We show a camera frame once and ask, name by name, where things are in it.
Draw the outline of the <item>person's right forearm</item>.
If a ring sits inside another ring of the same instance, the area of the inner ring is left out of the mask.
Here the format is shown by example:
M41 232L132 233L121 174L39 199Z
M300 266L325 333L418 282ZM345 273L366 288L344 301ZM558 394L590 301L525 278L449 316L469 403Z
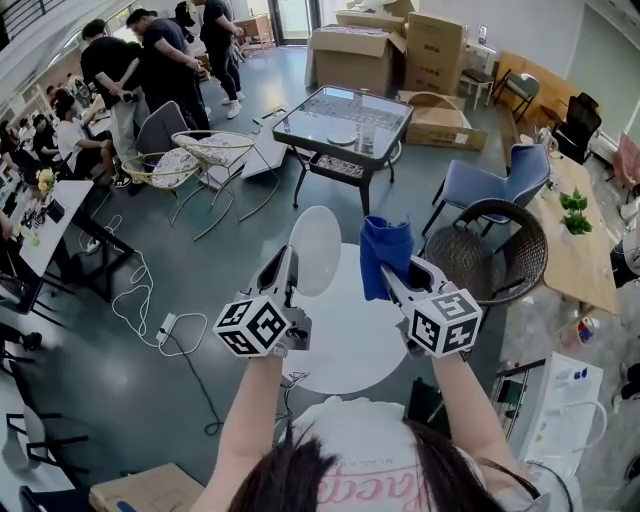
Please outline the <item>person's right forearm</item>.
M432 366L453 441L476 461L492 461L523 476L498 416L469 364L455 353L434 358Z

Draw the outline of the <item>open cardboard box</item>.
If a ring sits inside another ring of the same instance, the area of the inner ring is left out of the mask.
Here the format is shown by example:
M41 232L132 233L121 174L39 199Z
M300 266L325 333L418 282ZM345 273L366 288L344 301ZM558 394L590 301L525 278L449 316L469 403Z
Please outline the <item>open cardboard box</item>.
M310 47L319 87L366 89L377 96L387 95L394 56L406 51L405 39L395 31L343 25L316 29Z

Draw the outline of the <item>flat plain cardboard box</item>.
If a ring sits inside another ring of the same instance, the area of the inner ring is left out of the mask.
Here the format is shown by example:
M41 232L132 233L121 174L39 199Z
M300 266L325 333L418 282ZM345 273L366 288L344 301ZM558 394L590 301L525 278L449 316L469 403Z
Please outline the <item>flat plain cardboard box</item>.
M398 92L400 102L407 104L408 97L415 92ZM485 131L470 128L451 128L444 126L420 125L409 122L405 141L410 145L425 145L443 148L456 148L480 152L484 149L488 134Z

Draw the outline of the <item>white round table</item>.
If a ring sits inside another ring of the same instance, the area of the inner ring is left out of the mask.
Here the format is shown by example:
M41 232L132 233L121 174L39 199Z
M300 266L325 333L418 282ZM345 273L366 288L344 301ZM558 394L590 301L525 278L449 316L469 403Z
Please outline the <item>white round table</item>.
M284 361L284 377L306 375L288 396L295 416L334 395L406 404L415 371L396 328L402 314L364 298L358 246L342 244L330 286L316 297L296 292L293 304L312 320L310 349Z

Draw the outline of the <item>black office chair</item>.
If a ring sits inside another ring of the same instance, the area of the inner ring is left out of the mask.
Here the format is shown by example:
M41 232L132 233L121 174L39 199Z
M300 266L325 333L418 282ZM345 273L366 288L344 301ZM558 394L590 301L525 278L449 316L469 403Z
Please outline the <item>black office chair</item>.
M566 118L553 131L558 150L578 164L587 160L589 142L600 128L599 104L586 93L569 98Z

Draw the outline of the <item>pink chair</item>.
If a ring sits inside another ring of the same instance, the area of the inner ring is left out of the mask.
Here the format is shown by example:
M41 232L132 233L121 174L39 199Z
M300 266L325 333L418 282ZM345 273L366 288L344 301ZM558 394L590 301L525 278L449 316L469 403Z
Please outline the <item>pink chair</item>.
M640 185L640 147L626 133L620 135L613 156L613 173L630 190Z

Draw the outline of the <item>small green plant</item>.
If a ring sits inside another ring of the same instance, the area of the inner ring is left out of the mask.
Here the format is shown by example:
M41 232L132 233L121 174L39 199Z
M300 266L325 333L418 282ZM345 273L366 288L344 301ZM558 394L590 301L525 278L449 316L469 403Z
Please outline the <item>small green plant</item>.
M570 215L581 213L588 206L588 199L577 188L572 193L561 192L559 201L562 208Z
M562 219L562 224L572 235L585 235L592 231L592 225L581 211L571 211Z

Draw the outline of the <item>white box appliance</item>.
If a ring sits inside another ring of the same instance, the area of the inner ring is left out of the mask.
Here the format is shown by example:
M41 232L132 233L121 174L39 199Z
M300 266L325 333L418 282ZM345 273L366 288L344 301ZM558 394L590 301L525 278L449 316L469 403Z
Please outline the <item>white box appliance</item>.
M583 368L588 369L587 378L575 380L574 373ZM551 353L543 365L531 369L523 405L508 439L515 457L521 462L539 462L562 476L575 475L586 450L566 459L538 459L533 454L534 435L545 409L574 402L600 402L603 377L602 368L557 352Z

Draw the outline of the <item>white plate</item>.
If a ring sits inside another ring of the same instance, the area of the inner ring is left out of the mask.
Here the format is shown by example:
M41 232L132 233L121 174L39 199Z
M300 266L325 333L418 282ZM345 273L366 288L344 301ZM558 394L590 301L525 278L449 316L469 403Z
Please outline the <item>white plate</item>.
M329 287L337 272L341 243L340 226L330 209L313 206L300 215L289 238L298 258L300 294L315 297Z

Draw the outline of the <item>plastic tub of small items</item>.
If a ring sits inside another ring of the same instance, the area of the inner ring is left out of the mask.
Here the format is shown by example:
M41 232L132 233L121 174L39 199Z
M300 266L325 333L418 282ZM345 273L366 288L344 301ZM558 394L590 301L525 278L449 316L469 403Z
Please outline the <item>plastic tub of small items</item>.
M592 345L599 330L599 321L591 316L584 316L576 324L577 342L580 346Z

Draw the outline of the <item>person's left forearm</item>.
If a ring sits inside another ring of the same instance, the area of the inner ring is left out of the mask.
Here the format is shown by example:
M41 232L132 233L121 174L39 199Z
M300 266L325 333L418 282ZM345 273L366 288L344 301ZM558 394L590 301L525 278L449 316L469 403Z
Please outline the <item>person's left forearm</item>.
M192 512L226 512L232 498L274 439L283 360L248 361L219 440L209 483Z

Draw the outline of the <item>blue-striped flat cardboard box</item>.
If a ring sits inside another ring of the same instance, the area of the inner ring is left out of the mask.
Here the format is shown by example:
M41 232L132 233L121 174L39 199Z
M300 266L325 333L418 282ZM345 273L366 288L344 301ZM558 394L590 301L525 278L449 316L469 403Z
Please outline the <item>blue-striped flat cardboard box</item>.
M204 487L168 463L91 487L95 512L189 512Z

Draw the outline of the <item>grey folding chair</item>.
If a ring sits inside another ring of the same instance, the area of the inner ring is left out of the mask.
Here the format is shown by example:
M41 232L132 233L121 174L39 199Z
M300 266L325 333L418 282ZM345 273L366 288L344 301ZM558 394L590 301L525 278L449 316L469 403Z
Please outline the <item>grey folding chair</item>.
M516 73L509 69L495 87L494 104L500 100L502 93L508 90L520 99L520 104L512 110L515 122L518 123L540 91L537 78L529 73Z

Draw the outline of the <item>white curved tube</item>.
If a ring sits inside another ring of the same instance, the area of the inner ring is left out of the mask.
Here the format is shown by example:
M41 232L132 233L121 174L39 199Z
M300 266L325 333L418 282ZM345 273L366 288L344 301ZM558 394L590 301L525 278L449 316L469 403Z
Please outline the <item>white curved tube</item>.
M533 440L538 459L566 459L596 446L608 427L608 415L598 401L582 401L544 410Z

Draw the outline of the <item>grey padded chair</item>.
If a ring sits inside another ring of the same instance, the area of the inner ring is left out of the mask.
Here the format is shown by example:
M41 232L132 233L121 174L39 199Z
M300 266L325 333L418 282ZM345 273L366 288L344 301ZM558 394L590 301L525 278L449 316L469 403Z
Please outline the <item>grey padded chair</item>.
M144 121L136 148L140 154L168 152L174 148L172 136L187 130L179 106L174 101L168 101Z

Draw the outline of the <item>white flat panel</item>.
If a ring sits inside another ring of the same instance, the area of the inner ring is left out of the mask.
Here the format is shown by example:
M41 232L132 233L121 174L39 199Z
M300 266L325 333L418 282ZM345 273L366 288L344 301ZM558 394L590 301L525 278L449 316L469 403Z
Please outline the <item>white flat panel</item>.
M253 121L258 125L259 131L254 136L255 144L244 157L244 167L241 172L242 179L248 179L256 175L275 170L283 162L288 145L277 142L273 138L273 127L281 121L287 111L283 108L274 109L272 112Z

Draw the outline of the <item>white power strip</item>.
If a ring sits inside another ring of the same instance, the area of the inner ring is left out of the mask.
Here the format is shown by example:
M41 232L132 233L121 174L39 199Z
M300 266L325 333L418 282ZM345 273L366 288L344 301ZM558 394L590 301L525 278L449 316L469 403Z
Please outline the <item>white power strip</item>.
M156 334L156 340L158 342L158 346L161 347L164 345L171 334L173 327L175 325L177 316L174 313L168 313Z

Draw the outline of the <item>curved wooden hoop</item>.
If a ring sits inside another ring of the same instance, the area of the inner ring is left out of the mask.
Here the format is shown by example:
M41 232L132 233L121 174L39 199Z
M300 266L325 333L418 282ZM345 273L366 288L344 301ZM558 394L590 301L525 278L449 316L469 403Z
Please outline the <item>curved wooden hoop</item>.
M465 101L458 97L434 92L415 92L407 104L413 108L412 122L420 125L470 128L471 124L463 113Z

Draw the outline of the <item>long wooden table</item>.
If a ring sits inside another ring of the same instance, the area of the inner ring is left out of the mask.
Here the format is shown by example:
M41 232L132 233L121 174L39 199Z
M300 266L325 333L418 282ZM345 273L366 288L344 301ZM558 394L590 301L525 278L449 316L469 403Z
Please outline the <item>long wooden table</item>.
M599 309L619 314L618 292L610 263L610 238L593 194L588 171L555 152L549 157L552 189L543 187L528 209L539 220L548 242L544 284L566 298L582 303L588 311ZM584 216L592 230L573 235L562 223L562 193L579 192L587 200Z

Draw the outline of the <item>tall cardboard box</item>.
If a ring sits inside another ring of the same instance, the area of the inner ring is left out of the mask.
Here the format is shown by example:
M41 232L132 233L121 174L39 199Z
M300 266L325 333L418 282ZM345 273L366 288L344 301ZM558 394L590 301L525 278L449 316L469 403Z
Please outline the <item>tall cardboard box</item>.
M404 89L455 96L466 56L467 35L467 25L409 13Z

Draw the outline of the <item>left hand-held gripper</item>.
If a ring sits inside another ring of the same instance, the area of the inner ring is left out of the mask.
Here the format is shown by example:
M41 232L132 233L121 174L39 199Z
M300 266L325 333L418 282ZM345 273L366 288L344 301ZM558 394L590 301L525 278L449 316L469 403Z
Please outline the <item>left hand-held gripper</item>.
M308 351L312 320L292 304L298 284L295 249L282 246L255 280L256 289L237 292L224 306L212 327L213 334L238 358L285 358L289 351Z

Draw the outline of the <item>blue cloth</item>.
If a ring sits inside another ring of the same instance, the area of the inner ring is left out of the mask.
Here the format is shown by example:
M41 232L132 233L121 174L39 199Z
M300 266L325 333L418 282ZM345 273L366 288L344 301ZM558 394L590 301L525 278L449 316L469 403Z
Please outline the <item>blue cloth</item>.
M383 217L365 217L360 229L360 269L367 301L389 300L382 266L387 265L396 275L407 279L413 248L408 220L393 224Z

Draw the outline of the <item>white rectangular black-legged table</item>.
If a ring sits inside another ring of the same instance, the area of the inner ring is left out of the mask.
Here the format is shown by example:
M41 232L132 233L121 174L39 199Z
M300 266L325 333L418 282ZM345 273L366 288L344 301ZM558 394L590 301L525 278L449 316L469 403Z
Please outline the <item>white rectangular black-legged table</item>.
M20 257L39 278L44 278L55 249L69 226L75 224L101 242L101 264L85 277L85 283L103 300L111 302L113 275L134 255L134 249L81 210L82 203L94 186L94 182L89 180L64 180L56 184L52 198L64 209L64 215L58 222L46 220L35 232L38 242L33 245L29 241L23 245Z

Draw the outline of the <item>black railing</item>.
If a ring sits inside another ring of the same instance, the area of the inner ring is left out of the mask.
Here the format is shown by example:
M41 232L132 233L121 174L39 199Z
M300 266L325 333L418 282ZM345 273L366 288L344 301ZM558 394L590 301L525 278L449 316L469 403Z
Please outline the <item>black railing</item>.
M10 0L6 7L0 7L0 28L6 39L12 41L26 28L44 17L57 0Z

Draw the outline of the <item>person's white printed t-shirt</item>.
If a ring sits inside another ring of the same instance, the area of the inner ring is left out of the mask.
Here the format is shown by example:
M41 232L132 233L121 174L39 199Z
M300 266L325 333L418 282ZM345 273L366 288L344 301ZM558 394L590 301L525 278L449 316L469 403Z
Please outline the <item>person's white printed t-shirt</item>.
M575 478L527 461L523 476L404 420L401 405L331 396L283 435L284 512L582 512Z

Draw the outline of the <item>wooden boards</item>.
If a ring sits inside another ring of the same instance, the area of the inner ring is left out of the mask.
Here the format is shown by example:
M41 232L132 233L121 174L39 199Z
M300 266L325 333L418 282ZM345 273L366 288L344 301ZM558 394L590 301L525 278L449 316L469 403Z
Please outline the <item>wooden boards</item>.
M519 55L502 51L498 62L497 80L501 80L507 71L512 71L516 74L529 74L539 82L539 92L527 107L522 117L523 121L534 124L541 120L541 106L547 107L563 120L568 112L570 98L572 96L578 97L582 92L580 87Z

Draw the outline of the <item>blue upholstered chair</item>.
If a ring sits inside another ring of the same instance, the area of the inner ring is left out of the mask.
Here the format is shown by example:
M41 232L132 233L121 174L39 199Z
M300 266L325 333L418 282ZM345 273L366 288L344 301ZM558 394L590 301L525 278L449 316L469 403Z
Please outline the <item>blue upholstered chair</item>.
M547 182L551 166L541 144L515 144L509 174L501 177L461 160L452 160L432 201L435 212L422 230L425 235L445 205L461 210L487 199L526 207Z

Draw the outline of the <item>dark wicker chair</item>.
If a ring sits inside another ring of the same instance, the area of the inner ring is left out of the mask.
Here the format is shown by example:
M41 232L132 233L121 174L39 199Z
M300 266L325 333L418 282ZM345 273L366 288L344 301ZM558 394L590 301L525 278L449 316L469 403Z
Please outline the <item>dark wicker chair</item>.
M485 215L502 216L517 228L503 242L492 244L470 227ZM523 297L539 284L548 263L548 243L528 210L506 200L484 199L432 233L419 256L489 311Z

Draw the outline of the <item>low cardboard box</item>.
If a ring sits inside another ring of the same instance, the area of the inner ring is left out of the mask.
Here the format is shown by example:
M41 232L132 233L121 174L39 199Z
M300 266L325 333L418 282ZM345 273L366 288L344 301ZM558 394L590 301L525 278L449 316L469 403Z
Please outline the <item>low cardboard box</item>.
M402 17L356 10L338 10L335 12L335 17L337 23L344 26L376 28L387 32L396 32L399 35L405 33L405 21Z

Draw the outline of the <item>white stool dark seat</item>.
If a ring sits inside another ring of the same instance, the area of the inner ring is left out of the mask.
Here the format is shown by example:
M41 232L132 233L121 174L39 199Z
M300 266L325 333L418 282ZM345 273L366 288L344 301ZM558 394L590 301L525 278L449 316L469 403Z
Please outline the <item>white stool dark seat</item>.
M478 102L486 92L485 105L489 104L495 78L493 75L497 52L479 43L466 43L465 67L462 70L461 80L468 85L468 91L475 87L473 110L476 110Z

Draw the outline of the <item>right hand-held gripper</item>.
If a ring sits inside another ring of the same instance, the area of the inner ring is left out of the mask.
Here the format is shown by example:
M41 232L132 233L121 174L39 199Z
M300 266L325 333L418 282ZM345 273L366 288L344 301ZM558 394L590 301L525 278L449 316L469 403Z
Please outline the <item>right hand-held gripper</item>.
M399 331L410 354L442 358L475 345L482 308L467 289L446 282L439 267L412 256L411 288L386 264L381 275L389 299L404 315Z

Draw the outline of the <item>dark glass-top square table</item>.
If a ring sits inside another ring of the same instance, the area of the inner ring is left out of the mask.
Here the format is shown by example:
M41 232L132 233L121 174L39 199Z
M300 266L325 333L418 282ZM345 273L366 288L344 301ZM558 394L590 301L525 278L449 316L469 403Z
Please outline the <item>dark glass-top square table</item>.
M323 86L287 113L272 129L277 142L287 144L298 158L301 171L293 206L305 177L313 173L355 187L362 211L370 214L370 183L376 171L393 166L392 152L404 136L413 108L405 103L340 87ZM360 125L376 126L373 155L360 152ZM327 135L353 132L353 145L339 147Z

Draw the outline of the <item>black frame chair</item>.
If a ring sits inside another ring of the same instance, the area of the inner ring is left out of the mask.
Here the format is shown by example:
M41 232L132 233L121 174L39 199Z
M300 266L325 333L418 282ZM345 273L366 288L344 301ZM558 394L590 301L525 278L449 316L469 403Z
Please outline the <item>black frame chair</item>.
M7 413L5 425L7 437L0 450L5 464L13 471L33 471L40 465L57 467L63 471L88 474L84 467L72 465L64 460L58 460L55 452L72 445L87 442L87 435L52 438L47 434L44 421L47 419L61 419L59 413L43 414L39 416L28 406L19 413Z

